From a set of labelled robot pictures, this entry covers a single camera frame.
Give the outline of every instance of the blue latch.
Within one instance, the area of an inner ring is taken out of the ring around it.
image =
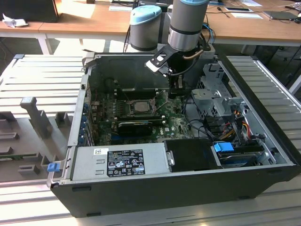
[[[233,152],[234,148],[229,142],[220,142],[214,145],[216,152]]]
[[[60,164],[59,163],[50,163],[47,167],[48,172],[59,172],[60,171]]]

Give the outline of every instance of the slotted metal surface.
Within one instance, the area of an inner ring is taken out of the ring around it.
[[[36,97],[37,108],[47,116],[73,115],[84,74],[80,56],[25,55],[14,60],[0,80],[0,112],[28,117],[19,106],[23,97]]]
[[[229,56],[252,91],[280,128],[301,151],[301,105],[289,91],[257,60],[249,56]],[[230,82],[236,96],[239,92]]]

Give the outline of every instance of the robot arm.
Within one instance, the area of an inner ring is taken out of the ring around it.
[[[204,51],[199,41],[208,3],[209,0],[174,0],[168,45],[146,63],[151,71],[170,79],[195,65]]]

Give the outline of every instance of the sticker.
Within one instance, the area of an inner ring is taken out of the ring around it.
[[[94,154],[107,154],[109,151],[108,148],[95,148]]]
[[[107,151],[109,177],[121,177],[145,174],[142,149]]]

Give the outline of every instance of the paper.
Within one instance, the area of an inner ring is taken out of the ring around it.
[[[246,6],[262,6],[261,4],[258,4],[257,2],[253,1],[253,0],[240,0],[243,4],[245,4]]]
[[[235,18],[250,18],[250,19],[263,19],[258,14],[253,13],[231,13]]]
[[[28,25],[28,23],[26,23],[25,20],[23,20],[23,19],[12,19],[12,18],[5,16],[4,14],[2,14],[2,15],[3,15],[2,22],[5,23],[6,26],[8,26],[8,27],[15,28],[15,27]]]
[[[109,11],[125,11],[131,12],[133,7],[124,7],[124,6],[110,6]]]

